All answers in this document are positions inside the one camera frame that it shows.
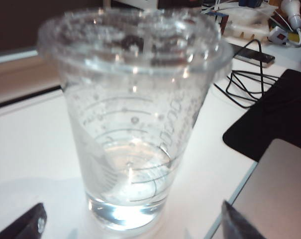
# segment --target laptop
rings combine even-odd
[[[301,149],[274,139],[233,206],[267,239],[301,239]]]

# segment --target electronic device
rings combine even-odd
[[[40,239],[47,215],[43,203],[38,203],[0,232],[0,239]]]
[[[230,44],[233,48],[233,52],[238,52],[242,47],[234,44]],[[258,51],[245,48],[238,55],[234,57],[235,59],[245,61],[254,65],[259,66],[260,60],[262,60],[262,67],[269,67],[275,60],[275,57],[269,54],[260,53]]]
[[[272,43],[284,45],[288,41],[288,33],[280,27],[276,26],[270,31],[268,39]]]
[[[301,239],[301,148],[274,139],[233,206],[265,238]]]

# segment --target white table surface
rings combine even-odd
[[[234,69],[258,67],[233,61]],[[274,64],[264,73],[280,76]],[[219,85],[225,86],[222,79]],[[138,238],[209,238],[224,199],[233,201],[256,163],[222,141],[243,114],[211,87],[163,216]],[[0,231],[38,202],[48,215],[43,239],[120,238],[84,214],[84,190],[62,91],[0,108]]]

